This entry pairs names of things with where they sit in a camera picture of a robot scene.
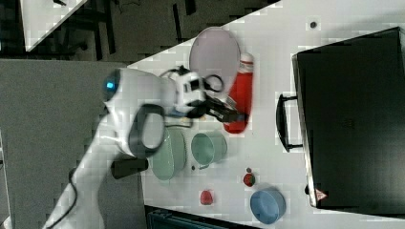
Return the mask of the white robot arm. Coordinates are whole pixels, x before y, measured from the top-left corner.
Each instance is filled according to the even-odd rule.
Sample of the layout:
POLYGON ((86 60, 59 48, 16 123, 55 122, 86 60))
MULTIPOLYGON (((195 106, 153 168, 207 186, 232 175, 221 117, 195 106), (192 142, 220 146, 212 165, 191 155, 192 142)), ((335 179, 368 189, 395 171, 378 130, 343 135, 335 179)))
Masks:
POLYGON ((108 75, 103 85, 107 114, 41 229, 104 229, 98 207, 104 178, 119 155, 153 156, 163 143, 166 117, 248 120, 248 114, 208 95, 212 89, 207 76, 183 66, 161 75, 130 68, 108 75))

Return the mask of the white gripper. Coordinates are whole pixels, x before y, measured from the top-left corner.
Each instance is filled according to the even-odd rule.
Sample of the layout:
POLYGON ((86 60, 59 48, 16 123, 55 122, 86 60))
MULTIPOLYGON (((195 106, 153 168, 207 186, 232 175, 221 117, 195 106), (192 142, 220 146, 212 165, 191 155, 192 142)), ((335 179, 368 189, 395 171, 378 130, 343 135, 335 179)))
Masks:
POLYGON ((205 99, 203 80, 196 73, 177 71, 173 79, 177 89, 175 108, 181 113, 187 113, 188 118, 211 115, 222 123, 247 120, 247 114, 237 111, 221 100, 210 96, 205 99))

